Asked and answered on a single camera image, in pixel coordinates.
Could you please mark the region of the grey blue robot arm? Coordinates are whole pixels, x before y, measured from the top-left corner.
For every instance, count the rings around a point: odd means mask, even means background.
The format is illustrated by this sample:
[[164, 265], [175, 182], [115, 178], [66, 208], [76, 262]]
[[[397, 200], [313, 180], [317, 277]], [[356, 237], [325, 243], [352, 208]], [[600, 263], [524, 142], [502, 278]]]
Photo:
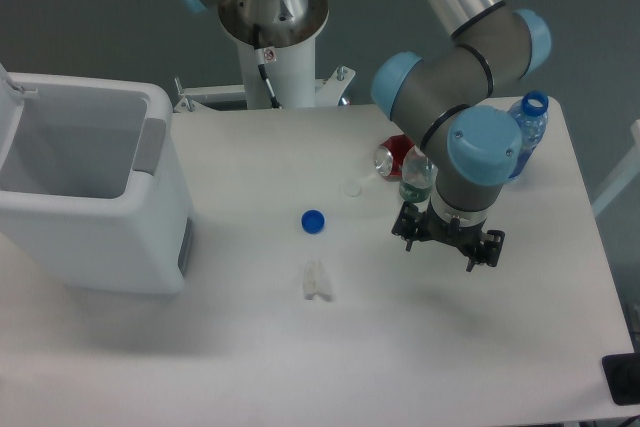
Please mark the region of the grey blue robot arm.
[[[251, 109], [319, 103], [313, 61], [285, 60], [312, 44], [328, 18], [327, 0], [184, 0], [194, 11], [215, 7], [235, 41]], [[486, 105], [494, 90], [525, 77], [549, 56], [545, 21], [504, 0], [428, 0], [453, 41], [434, 62], [402, 52], [371, 85], [374, 103], [436, 166], [425, 210], [404, 203], [393, 233], [407, 244], [456, 248], [470, 266], [495, 266], [505, 235], [486, 230], [491, 206], [514, 170], [521, 131], [506, 112]]]

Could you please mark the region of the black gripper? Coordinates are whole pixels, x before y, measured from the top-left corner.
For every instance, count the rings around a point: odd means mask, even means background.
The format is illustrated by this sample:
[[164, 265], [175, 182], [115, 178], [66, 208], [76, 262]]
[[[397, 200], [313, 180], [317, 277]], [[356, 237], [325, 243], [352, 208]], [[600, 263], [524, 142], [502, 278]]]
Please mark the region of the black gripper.
[[405, 241], [406, 252], [414, 242], [434, 241], [453, 247], [467, 258], [466, 271], [472, 272], [476, 265], [496, 267], [502, 252], [505, 232], [484, 231], [484, 224], [464, 226], [457, 217], [444, 220], [431, 205], [420, 212], [415, 204], [405, 201], [391, 233]]

